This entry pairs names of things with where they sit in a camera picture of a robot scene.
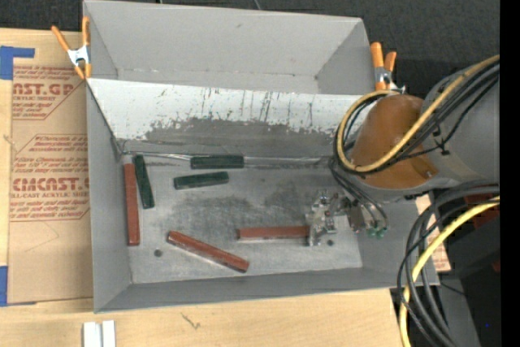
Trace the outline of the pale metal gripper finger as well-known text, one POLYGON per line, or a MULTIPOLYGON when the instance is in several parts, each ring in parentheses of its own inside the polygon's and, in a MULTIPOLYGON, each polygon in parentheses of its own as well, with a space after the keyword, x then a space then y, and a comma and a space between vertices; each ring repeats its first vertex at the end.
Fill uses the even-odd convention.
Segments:
POLYGON ((332 217, 339 210, 338 192, 322 191, 312 203, 310 213, 316 218, 332 217))
POLYGON ((322 215, 311 217, 308 215, 306 221, 309 227, 309 234, 306 239, 308 246, 318 246, 320 245, 322 236, 338 233, 333 216, 322 215))

